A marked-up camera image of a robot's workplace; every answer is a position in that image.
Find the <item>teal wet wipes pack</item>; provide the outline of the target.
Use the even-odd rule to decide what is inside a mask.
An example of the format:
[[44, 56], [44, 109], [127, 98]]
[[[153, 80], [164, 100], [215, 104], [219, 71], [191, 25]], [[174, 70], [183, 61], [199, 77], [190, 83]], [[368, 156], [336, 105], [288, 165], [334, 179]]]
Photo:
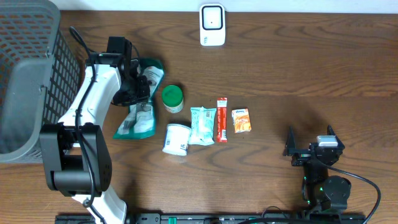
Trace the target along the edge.
[[209, 146], [215, 143], [214, 122], [216, 108], [192, 107], [190, 145]]

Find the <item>green white package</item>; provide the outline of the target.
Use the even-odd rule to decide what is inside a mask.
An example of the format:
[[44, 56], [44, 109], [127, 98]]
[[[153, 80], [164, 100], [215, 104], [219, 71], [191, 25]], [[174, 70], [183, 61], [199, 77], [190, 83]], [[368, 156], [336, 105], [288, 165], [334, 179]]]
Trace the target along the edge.
[[139, 69], [142, 75], [150, 81], [149, 99], [129, 106], [129, 113], [115, 132], [113, 139], [145, 139], [155, 134], [156, 119], [153, 98], [165, 75], [164, 66], [160, 60], [144, 58], [140, 61]]

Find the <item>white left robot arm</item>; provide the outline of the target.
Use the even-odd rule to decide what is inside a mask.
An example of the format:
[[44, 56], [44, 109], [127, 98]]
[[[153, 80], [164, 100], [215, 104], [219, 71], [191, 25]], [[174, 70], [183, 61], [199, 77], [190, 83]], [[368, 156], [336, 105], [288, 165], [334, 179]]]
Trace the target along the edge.
[[110, 37], [104, 52], [90, 49], [74, 27], [72, 37], [88, 55], [85, 79], [67, 112], [39, 134], [50, 190], [80, 202], [94, 223], [135, 223], [111, 186], [112, 162], [103, 136], [110, 105], [130, 106], [150, 97], [138, 50], [125, 37]]

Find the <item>grey plastic basket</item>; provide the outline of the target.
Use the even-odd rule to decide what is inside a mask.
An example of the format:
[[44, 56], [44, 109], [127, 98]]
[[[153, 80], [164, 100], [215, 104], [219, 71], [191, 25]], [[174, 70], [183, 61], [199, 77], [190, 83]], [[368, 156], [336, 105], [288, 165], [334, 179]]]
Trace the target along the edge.
[[79, 85], [57, 6], [1, 0], [1, 163], [41, 163], [40, 129], [66, 113]]

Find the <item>red stick sachet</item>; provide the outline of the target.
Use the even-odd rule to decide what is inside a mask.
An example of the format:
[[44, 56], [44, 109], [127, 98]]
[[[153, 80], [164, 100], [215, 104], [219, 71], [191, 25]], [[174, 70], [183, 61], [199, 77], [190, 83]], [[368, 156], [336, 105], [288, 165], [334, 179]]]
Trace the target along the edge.
[[226, 137], [227, 97], [217, 99], [217, 142], [228, 142]]

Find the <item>white plastic cup container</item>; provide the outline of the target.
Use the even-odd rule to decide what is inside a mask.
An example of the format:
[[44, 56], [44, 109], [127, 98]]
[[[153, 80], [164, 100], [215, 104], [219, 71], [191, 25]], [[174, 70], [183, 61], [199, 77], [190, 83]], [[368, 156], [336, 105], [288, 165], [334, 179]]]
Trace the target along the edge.
[[191, 128], [181, 124], [168, 124], [162, 151], [175, 156], [186, 156]]

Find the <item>green cap bottle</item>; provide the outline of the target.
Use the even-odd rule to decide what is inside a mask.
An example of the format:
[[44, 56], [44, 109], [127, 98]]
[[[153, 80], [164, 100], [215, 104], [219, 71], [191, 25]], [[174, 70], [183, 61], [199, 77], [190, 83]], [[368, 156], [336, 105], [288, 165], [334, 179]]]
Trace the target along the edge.
[[177, 85], [168, 85], [162, 90], [162, 102], [170, 113], [179, 113], [184, 107], [183, 92]]

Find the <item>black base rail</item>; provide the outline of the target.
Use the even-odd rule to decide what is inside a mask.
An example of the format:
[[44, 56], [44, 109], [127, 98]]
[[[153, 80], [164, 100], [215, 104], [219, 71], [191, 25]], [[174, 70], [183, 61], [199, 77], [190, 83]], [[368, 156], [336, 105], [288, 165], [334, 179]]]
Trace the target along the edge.
[[362, 223], [366, 216], [358, 213], [346, 213], [342, 215], [327, 215], [327, 214], [311, 214], [307, 219], [299, 216], [292, 216], [290, 214], [282, 213], [267, 213], [265, 215], [256, 214], [223, 214], [223, 215], [179, 215], [158, 213], [140, 213], [135, 215], [128, 215], [126, 223], [131, 224], [204, 224], [204, 223], [220, 223], [220, 224], [234, 224], [242, 223], [248, 220], [258, 220], [266, 218], [267, 223], [280, 223], [281, 219], [289, 218], [291, 223], [297, 220], [300, 223]]

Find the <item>white barcode scanner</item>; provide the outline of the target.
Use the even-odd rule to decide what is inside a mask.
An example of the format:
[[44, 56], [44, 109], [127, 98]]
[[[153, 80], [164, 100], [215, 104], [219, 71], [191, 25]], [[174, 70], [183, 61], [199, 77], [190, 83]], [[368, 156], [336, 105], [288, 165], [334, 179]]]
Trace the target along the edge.
[[200, 7], [200, 43], [205, 47], [222, 46], [226, 40], [226, 16], [221, 4]]

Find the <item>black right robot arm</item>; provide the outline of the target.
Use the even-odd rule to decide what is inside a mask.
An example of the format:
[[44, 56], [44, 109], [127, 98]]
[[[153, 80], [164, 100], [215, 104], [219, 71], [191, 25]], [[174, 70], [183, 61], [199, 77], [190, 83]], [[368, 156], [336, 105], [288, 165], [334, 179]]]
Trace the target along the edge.
[[302, 197], [308, 202], [303, 211], [306, 218], [311, 215], [340, 215], [348, 207], [351, 182], [341, 176], [328, 174], [328, 168], [336, 163], [345, 149], [345, 145], [335, 134], [331, 126], [327, 134], [317, 136], [317, 141], [306, 149], [296, 147], [294, 132], [289, 128], [284, 156], [292, 158], [292, 166], [304, 169]]

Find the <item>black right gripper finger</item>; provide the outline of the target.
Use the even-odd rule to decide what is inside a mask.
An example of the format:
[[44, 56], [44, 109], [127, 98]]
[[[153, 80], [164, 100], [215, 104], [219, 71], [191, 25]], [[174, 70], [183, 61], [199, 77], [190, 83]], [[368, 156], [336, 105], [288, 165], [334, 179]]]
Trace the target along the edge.
[[327, 126], [326, 131], [327, 131], [327, 135], [336, 136], [336, 134], [335, 134], [335, 132], [334, 132], [334, 130], [333, 130], [333, 128], [332, 128], [332, 126], [330, 124]]
[[289, 132], [285, 143], [285, 150], [296, 150], [294, 132], [291, 126], [289, 127]]

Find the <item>orange tissue pack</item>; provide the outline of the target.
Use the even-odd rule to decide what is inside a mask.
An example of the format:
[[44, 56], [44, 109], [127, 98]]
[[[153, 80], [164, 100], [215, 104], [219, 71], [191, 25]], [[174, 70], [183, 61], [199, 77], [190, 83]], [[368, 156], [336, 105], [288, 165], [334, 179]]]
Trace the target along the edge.
[[251, 131], [251, 120], [247, 108], [232, 110], [231, 115], [235, 133], [245, 133]]

